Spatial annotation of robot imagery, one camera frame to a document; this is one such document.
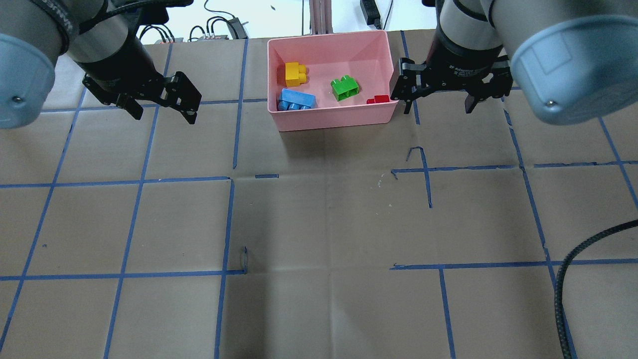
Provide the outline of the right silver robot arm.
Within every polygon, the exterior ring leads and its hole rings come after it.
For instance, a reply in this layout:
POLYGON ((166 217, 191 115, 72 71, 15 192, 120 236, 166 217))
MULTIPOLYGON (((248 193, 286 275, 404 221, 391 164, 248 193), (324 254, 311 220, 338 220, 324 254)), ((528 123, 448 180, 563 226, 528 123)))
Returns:
POLYGON ((425 0, 437 29, 424 63, 399 59, 390 98, 463 90, 465 111, 523 91, 535 116, 572 125, 637 102, 635 0, 425 0))

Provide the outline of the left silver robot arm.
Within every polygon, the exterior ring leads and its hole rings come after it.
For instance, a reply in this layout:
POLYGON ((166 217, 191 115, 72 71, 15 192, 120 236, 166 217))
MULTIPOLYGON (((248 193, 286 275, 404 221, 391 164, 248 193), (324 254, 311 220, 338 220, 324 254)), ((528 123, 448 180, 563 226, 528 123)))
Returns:
POLYGON ((158 6, 185 7, 189 0, 3 0, 1 2, 1 127, 35 121, 54 86, 55 66, 68 54, 84 70, 82 83, 104 105, 135 120, 150 101, 196 121, 201 93, 182 72, 166 77, 137 38, 127 13, 158 6))

